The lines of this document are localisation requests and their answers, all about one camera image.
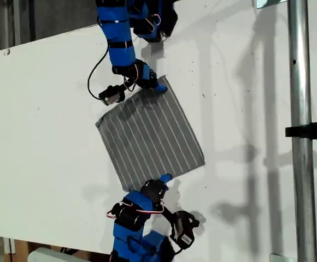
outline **red and white wire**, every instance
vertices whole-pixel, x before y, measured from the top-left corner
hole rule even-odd
[[[157,24],[159,26],[161,24],[161,18],[160,18],[160,16],[158,14],[154,14],[154,16],[157,16],[160,19],[160,21]]]
[[[153,32],[153,31],[155,30],[155,26],[149,21],[149,19],[145,18],[145,20],[146,20],[149,24],[151,24],[152,30],[150,30],[150,32]]]
[[[109,215],[110,213],[111,213],[111,210],[106,213],[106,216],[109,217],[109,218],[115,219],[116,216],[115,215]]]
[[[127,203],[124,203],[122,201],[120,203],[125,205],[125,206],[129,206],[129,207],[133,206],[133,203],[132,204],[127,204]],[[147,210],[139,210],[139,209],[136,209],[136,211],[138,213],[152,214],[152,215],[154,215],[154,214],[162,214],[164,212],[164,210],[165,210],[165,206],[163,205],[163,202],[161,203],[161,206],[162,206],[162,210],[161,211],[154,211],[154,210],[147,211]],[[109,215],[110,213],[111,213],[111,210],[106,213],[106,216],[109,217],[109,218],[115,219],[116,216],[115,215]]]

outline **black cable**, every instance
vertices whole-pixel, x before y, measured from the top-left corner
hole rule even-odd
[[[97,17],[97,22],[98,22],[98,25],[100,26],[100,28],[102,27],[102,25],[100,24],[100,20],[99,20],[99,16]],[[101,62],[103,62],[105,56],[108,54],[109,52],[109,43],[108,43],[108,47],[106,49],[106,52],[105,54],[103,55],[103,57],[99,60],[99,62],[94,66],[93,70],[91,71],[91,73],[89,74],[89,77],[88,77],[88,80],[87,80],[87,86],[88,86],[88,92],[89,94],[91,94],[91,96],[93,96],[95,99],[97,100],[101,100],[100,98],[94,96],[94,94],[92,94],[91,90],[90,90],[90,80],[91,80],[91,77],[92,77],[92,74],[94,73],[95,69],[97,69],[98,65],[100,65]]]
[[[175,254],[174,254],[174,256],[176,256],[176,255],[178,255],[180,252],[182,252],[183,251],[183,249],[181,248],[178,252],[176,252]]]
[[[9,239],[9,253],[10,253],[10,262],[13,262],[13,254],[11,253],[11,242]]]

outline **white stripe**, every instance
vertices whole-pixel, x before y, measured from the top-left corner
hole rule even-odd
[[[165,148],[163,147],[163,145],[162,145],[162,143],[161,143],[161,139],[160,139],[159,135],[157,134],[156,129],[155,129],[154,125],[152,124],[152,121],[151,121],[151,119],[150,119],[150,117],[149,117],[149,115],[148,115],[148,112],[146,111],[145,106],[144,106],[144,104],[143,104],[143,102],[142,102],[142,99],[141,99],[140,97],[139,97],[139,100],[140,100],[141,104],[143,105],[144,112],[145,112],[146,115],[148,116],[148,119],[149,119],[149,121],[150,121],[150,124],[152,125],[152,128],[153,128],[155,134],[157,135],[158,141],[159,141],[159,143],[160,143],[160,145],[161,145],[161,147],[162,147],[162,149],[163,149],[163,151],[164,151],[164,153],[165,153],[165,155],[166,155],[166,157],[167,157],[167,159],[168,159],[168,162],[169,162],[169,164],[171,165],[171,168],[172,168],[173,172],[175,173],[175,169],[174,169],[174,167],[173,167],[171,161],[169,160],[169,157],[167,156],[166,150],[165,150]]]
[[[173,134],[173,136],[174,136],[174,139],[175,139],[175,141],[177,142],[177,145],[178,145],[178,147],[179,147],[179,149],[180,149],[180,151],[181,151],[181,154],[183,155],[183,157],[184,157],[184,160],[185,160],[185,162],[186,162],[186,164],[187,164],[187,168],[188,169],[190,169],[190,165],[189,165],[189,163],[188,163],[188,161],[186,160],[186,157],[185,157],[185,154],[184,154],[184,152],[183,152],[183,150],[181,149],[181,147],[180,147],[180,143],[178,142],[178,139],[177,139],[177,137],[175,136],[175,133],[174,133],[174,131],[173,131],[173,129],[172,129],[172,127],[171,127],[171,124],[168,122],[168,119],[167,119],[167,117],[166,117],[166,114],[165,114],[165,112],[163,112],[163,109],[162,109],[162,107],[161,107],[161,105],[160,105],[160,103],[159,103],[159,101],[157,101],[157,104],[158,104],[158,106],[160,107],[160,109],[161,109],[161,111],[162,111],[162,114],[163,114],[163,116],[165,117],[165,119],[166,119],[166,122],[167,122],[167,124],[168,124],[168,126],[169,126],[169,128],[170,128],[170,130],[171,130],[171,132],[172,132],[172,134]]]
[[[126,166],[126,163],[125,163],[125,161],[124,161],[124,159],[123,159],[123,157],[122,157],[122,154],[121,154],[121,152],[120,152],[120,150],[119,150],[119,147],[117,146],[117,144],[116,144],[116,142],[115,142],[115,139],[114,139],[112,133],[110,132],[110,129],[109,129],[109,126],[108,126],[108,124],[107,124],[107,122],[106,122],[106,118],[105,118],[105,117],[104,117],[104,122],[105,122],[105,124],[106,124],[106,128],[107,128],[108,131],[109,131],[109,134],[111,135],[111,137],[112,137],[112,139],[113,139],[113,142],[114,142],[114,144],[115,144],[115,146],[116,146],[116,148],[117,148],[117,151],[119,152],[119,155],[120,155],[120,157],[121,157],[121,159],[122,159],[122,162],[124,163],[124,166],[125,166],[125,169],[126,169],[126,171],[127,171],[127,174],[129,174],[128,169],[127,169],[127,166]]]
[[[164,98],[166,104],[168,105],[168,108],[169,108],[169,110],[171,111],[171,114],[172,114],[172,116],[173,116],[175,122],[177,123],[177,126],[178,126],[178,128],[179,128],[181,134],[183,135],[184,141],[185,141],[185,143],[186,143],[186,145],[187,145],[187,147],[188,147],[188,149],[189,149],[189,151],[190,151],[190,153],[191,153],[191,155],[192,155],[192,157],[193,157],[193,160],[195,161],[195,164],[197,165],[196,158],[195,158],[195,156],[193,155],[193,153],[192,153],[192,151],[191,151],[191,149],[190,149],[190,146],[189,146],[189,144],[188,144],[187,141],[186,141],[185,135],[184,135],[182,129],[180,128],[180,125],[179,125],[177,119],[175,118],[175,115],[174,115],[174,113],[173,113],[173,111],[172,111],[172,109],[171,109],[171,106],[169,105],[168,101],[166,100],[165,94],[163,94],[162,96],[163,96],[163,98]]]
[[[149,165],[148,165],[148,162],[146,162],[146,157],[144,157],[144,154],[143,154],[143,151],[142,151],[142,149],[141,149],[141,147],[139,146],[139,143],[138,143],[138,141],[137,141],[137,139],[136,139],[136,136],[134,135],[134,133],[133,133],[133,130],[132,130],[132,128],[131,128],[131,125],[129,124],[129,122],[128,121],[125,121],[126,123],[127,123],[127,125],[128,125],[128,127],[130,128],[130,131],[131,131],[131,133],[132,133],[132,135],[133,135],[133,137],[134,137],[134,140],[136,141],[136,143],[137,143],[137,146],[138,146],[138,148],[139,148],[139,150],[140,150],[140,153],[142,154],[142,157],[143,157],[143,159],[144,159],[144,161],[145,161],[145,164],[146,164],[146,167],[148,168],[148,171],[149,171],[149,173],[150,173],[150,176],[152,177],[152,179],[154,179],[154,177],[153,177],[153,175],[152,175],[152,173],[151,173],[151,170],[150,170],[150,168],[149,168]]]
[[[127,182],[126,182],[126,180],[125,180],[125,177],[124,177],[124,175],[123,175],[123,173],[122,173],[122,170],[120,169],[120,165],[118,164],[117,159],[115,158],[114,151],[113,151],[113,149],[110,147],[110,143],[109,143],[109,141],[108,141],[108,139],[107,139],[107,136],[106,136],[106,135],[103,135],[103,138],[105,139],[106,143],[108,144],[108,148],[110,149],[111,154],[113,155],[113,158],[114,158],[114,160],[115,160],[115,163],[116,163],[116,165],[117,165],[118,168],[119,168],[120,175],[122,176],[122,179],[124,180],[124,183],[126,184],[126,188],[128,188],[128,185],[127,185]]]
[[[186,117],[185,117],[185,114],[183,113],[183,111],[182,111],[182,109],[181,109],[181,107],[180,107],[180,104],[179,104],[179,102],[177,101],[177,98],[175,97],[175,94],[173,93],[172,88],[171,88],[171,86],[169,85],[169,83],[168,83],[166,77],[163,77],[162,79],[163,79],[163,81],[165,82],[167,88],[171,90],[171,92],[172,92],[172,97],[173,97],[173,99],[174,99],[176,105],[178,106],[178,109],[179,109],[179,111],[180,111],[180,113],[181,113],[181,115],[182,115],[182,117],[183,117],[183,120],[184,120],[185,124],[186,124],[188,127],[190,127],[190,125],[189,125],[189,123],[187,122],[187,119],[186,119]],[[203,153],[202,153],[202,149],[200,148],[200,146],[199,146],[198,143],[197,143],[197,138],[194,136],[194,134],[193,134],[193,132],[192,132],[192,127],[188,128],[188,129],[189,129],[190,135],[191,135],[191,137],[192,137],[192,139],[193,139],[193,141],[194,141],[194,143],[195,143],[195,145],[196,145],[196,148],[199,150],[201,157],[204,158],[204,157],[203,157]]]
[[[120,125],[121,125],[121,127],[122,127],[122,130],[124,131],[124,134],[125,134],[125,136],[126,136],[126,139],[128,140],[128,143],[129,143],[129,145],[130,145],[130,147],[131,147],[131,149],[132,149],[133,155],[134,155],[134,157],[136,158],[136,160],[137,160],[137,162],[138,162],[139,168],[140,168],[140,170],[141,170],[142,173],[143,173],[144,182],[145,182],[145,181],[146,181],[145,173],[144,173],[144,171],[143,171],[143,169],[142,169],[142,166],[140,165],[140,162],[139,162],[139,160],[138,160],[138,158],[137,158],[136,153],[135,153],[134,150],[133,150],[132,143],[131,143],[131,141],[128,139],[128,136],[127,136],[127,134],[126,134],[126,131],[125,131],[125,129],[124,129],[122,123],[121,123],[121,120],[120,120],[120,118],[119,118],[119,115],[116,114],[116,117],[117,117],[117,119],[119,120],[119,123],[120,123]]]
[[[128,109],[129,109],[129,111],[130,111],[130,113],[131,113],[131,118],[133,119],[133,122],[135,123],[135,125],[136,125],[136,127],[137,127],[137,129],[138,129],[138,131],[139,131],[140,136],[143,137],[142,132],[140,131],[140,129],[139,129],[139,127],[138,127],[138,125],[137,125],[137,123],[136,123],[134,117],[133,117],[133,113],[131,112],[130,107],[128,107]],[[159,170],[158,170],[158,168],[157,168],[157,166],[156,166],[156,164],[155,164],[155,161],[154,161],[154,159],[153,159],[153,157],[152,157],[152,155],[151,155],[151,153],[150,153],[150,150],[149,150],[149,148],[148,148],[148,145],[146,144],[146,142],[145,142],[144,139],[143,139],[143,141],[144,141],[146,150],[148,150],[148,152],[149,152],[149,155],[150,155],[151,160],[152,160],[152,162],[153,162],[153,164],[154,164],[154,166],[155,166],[155,168],[156,168],[156,171],[157,171],[158,175],[161,175],[160,172],[159,172]]]
[[[155,144],[154,144],[154,142],[153,142],[153,140],[152,140],[152,138],[151,138],[151,134],[149,133],[148,129],[146,128],[145,123],[144,123],[144,121],[143,121],[143,119],[142,119],[142,116],[141,116],[140,113],[139,113],[139,110],[138,110],[137,112],[138,112],[138,115],[139,115],[139,117],[140,117],[140,120],[142,120],[142,122],[143,122],[143,126],[144,126],[146,132],[148,133],[148,136],[149,136],[149,138],[150,138],[150,140],[151,140],[151,143],[152,143],[152,145],[153,145],[153,147],[154,147],[154,149],[155,149],[155,151],[156,151],[156,154],[157,154],[157,156],[158,156],[158,158],[159,158],[159,160],[160,160],[160,162],[161,162],[161,165],[162,165],[163,169],[164,169],[165,172],[166,172],[166,167],[165,167],[165,165],[163,164],[162,159],[161,159],[161,157],[160,157],[160,154],[158,153],[158,151],[157,151],[157,149],[156,149],[156,146],[155,146]]]
[[[133,166],[133,164],[132,164],[130,155],[129,155],[128,152],[127,152],[127,148],[125,147],[125,144],[124,144],[124,142],[122,141],[122,139],[121,139],[121,137],[120,137],[120,133],[117,131],[117,128],[116,128],[116,126],[114,125],[114,122],[113,122],[113,120],[112,120],[112,118],[111,118],[111,114],[109,114],[109,116],[110,116],[110,121],[111,121],[111,123],[113,124],[113,126],[114,126],[114,128],[115,128],[115,131],[116,131],[116,133],[117,133],[117,135],[118,135],[118,137],[119,137],[119,139],[120,139],[120,141],[121,141],[121,143],[122,143],[122,146],[124,147],[124,149],[125,149],[125,151],[126,151],[128,160],[129,160],[129,162],[131,163],[132,169],[133,169],[133,171],[134,171],[134,173],[135,173],[135,175],[136,175],[136,177],[137,177],[137,179],[138,179],[139,185],[141,185],[142,183],[140,182],[140,179],[139,179],[139,177],[138,177],[138,175],[137,175],[137,172],[136,172],[136,170],[134,169],[134,166]]]

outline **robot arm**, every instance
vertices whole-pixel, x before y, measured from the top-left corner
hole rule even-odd
[[[158,232],[151,231],[143,236],[144,224],[151,214],[161,214],[168,219],[172,226],[171,239],[181,250],[192,245],[195,239],[192,228],[198,227],[199,221],[186,211],[172,214],[162,204],[168,190],[166,183],[171,179],[172,176],[167,174],[158,180],[147,181],[140,192],[128,193],[108,212],[116,218],[110,261],[169,262],[180,252],[175,252],[168,238]]]
[[[96,0],[99,22],[108,42],[112,72],[124,76],[122,85],[109,86],[99,94],[106,105],[125,99],[125,90],[133,84],[165,92],[156,73],[136,59],[131,37],[134,33],[149,43],[160,42],[161,34],[170,36],[178,16],[173,9],[176,0]]]

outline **gray cloth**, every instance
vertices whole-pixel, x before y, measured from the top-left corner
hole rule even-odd
[[[166,77],[164,94],[140,90],[96,123],[126,191],[169,173],[183,175],[204,165],[204,156]]]

